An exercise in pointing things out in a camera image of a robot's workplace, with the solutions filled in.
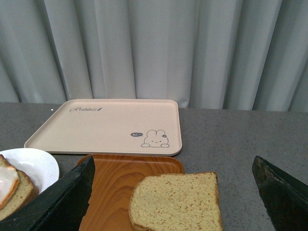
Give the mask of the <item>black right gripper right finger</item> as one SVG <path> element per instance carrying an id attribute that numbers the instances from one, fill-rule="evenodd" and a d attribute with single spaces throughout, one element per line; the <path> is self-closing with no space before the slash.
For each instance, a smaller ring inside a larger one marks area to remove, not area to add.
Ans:
<path id="1" fill-rule="evenodd" d="M 267 214 L 277 231 L 308 229 L 308 186 L 256 156 L 252 172 Z"/>

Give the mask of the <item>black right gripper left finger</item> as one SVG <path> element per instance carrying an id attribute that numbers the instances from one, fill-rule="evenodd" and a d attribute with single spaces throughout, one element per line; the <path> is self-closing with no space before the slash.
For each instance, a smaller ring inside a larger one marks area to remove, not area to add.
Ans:
<path id="1" fill-rule="evenodd" d="M 89 207 L 95 174 L 86 158 L 32 202 L 0 222 L 2 231 L 78 231 Z"/>

